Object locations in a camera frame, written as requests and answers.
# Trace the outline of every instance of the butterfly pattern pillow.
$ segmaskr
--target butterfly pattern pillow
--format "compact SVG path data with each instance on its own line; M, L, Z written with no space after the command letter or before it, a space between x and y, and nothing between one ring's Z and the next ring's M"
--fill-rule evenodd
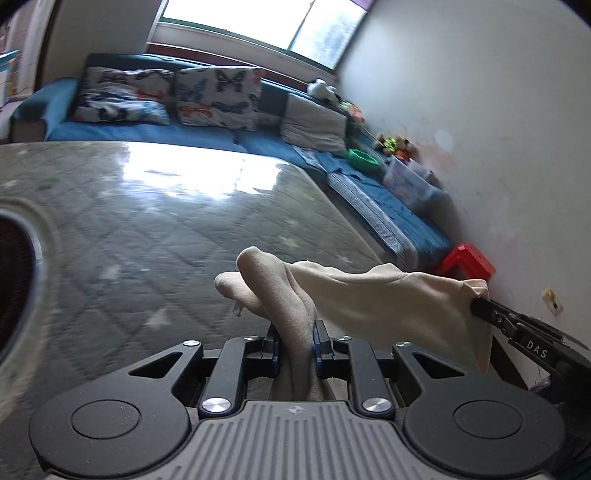
M177 73L177 112L183 125L255 130L263 70L197 67Z
M164 102L174 73L163 69L114 70L90 67L78 97L78 122L147 122L168 125Z

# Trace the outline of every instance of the window frame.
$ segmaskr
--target window frame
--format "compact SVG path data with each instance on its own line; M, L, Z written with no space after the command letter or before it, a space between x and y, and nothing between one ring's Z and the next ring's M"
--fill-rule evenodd
M373 2L373 4L371 5L371 7L369 7L368 10L365 11L365 15L363 16L363 18L361 19L361 21L357 24L357 26L355 27L355 29L353 30L353 34L351 35L351 38L349 39L349 41L347 42L347 45L345 47L345 49L343 50L343 52L341 53L341 55L339 56L339 59L337 60L335 67L334 68L330 68L327 67L326 65L322 65L321 63L318 63L317 61L314 61L312 59L309 59L308 57L304 57L303 55L300 55L292 50L290 50L290 48L293 46L293 44L296 41L296 38L298 36L298 34L300 33L300 30L302 28L302 26L304 25L304 22L306 21L306 19L308 18L308 15L310 14L310 10L312 10L312 6L314 5L314 1L313 0L310 2L310 8L308 9L306 16L302 19L300 26L297 28L297 30L294 33L293 38L290 41L289 46L287 47L287 49L285 48L280 48L280 47L276 47L275 45L271 45L269 43L257 40L256 38L251 38L251 37L247 37L245 35L240 35L239 33L235 33L232 32L230 30L224 30L223 28L218 28L218 27L211 27L210 25L204 25L204 24L200 24L200 23L196 23L196 22L189 22L186 20L178 20L177 18L169 18L169 17L165 17L164 16L164 12L166 12L166 8L168 7L168 3L170 2L170 0L166 0L166 5L164 6L164 8L162 9L162 15L160 16L160 22L162 23L168 23L168 24L174 24L174 25L181 25L183 27L190 27L190 28L195 28L197 30L205 30L208 32L213 32L219 35L225 35L227 37L231 37L231 38L235 38L237 40L241 40L243 42L246 43L252 43L255 45L258 45L260 47L265 47L268 48L270 50L274 50L276 52L279 53L283 53L283 55L286 55L288 57L291 57L295 60L299 60L302 61L304 63L307 63L308 65L311 65L319 70L322 70L326 73L330 73L331 75L334 75L335 72L339 69L339 65L341 60L344 58L345 54L347 53L349 47L351 46L351 44L353 43L357 32L359 31L359 28L361 27L361 25L363 24L363 22L365 21L365 19L367 18L370 10L373 8L373 6L375 5L376 1L375 0Z

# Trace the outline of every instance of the metal screw cap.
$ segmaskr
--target metal screw cap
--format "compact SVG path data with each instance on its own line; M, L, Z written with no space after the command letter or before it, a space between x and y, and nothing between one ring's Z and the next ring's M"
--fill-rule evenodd
M392 402L386 398L368 398L361 406L367 411L379 413L392 408Z
M203 400L201 406L204 410L211 413L222 413L229 409L232 406L232 403L225 398L213 397Z

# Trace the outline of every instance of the green bowl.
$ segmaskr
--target green bowl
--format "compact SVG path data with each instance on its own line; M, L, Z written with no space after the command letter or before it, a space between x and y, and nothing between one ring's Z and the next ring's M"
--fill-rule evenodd
M382 167L380 162L375 158L355 148L350 148L347 150L347 160L349 160L349 163L357 168L357 170L368 173L377 171Z

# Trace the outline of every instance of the gray textured grip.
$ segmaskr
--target gray textured grip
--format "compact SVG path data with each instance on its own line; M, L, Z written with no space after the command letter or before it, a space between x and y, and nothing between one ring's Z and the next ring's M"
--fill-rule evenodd
M205 420L184 449L141 480L443 480L405 446L392 424L345 402L249 401ZM536 475L537 480L547 479Z

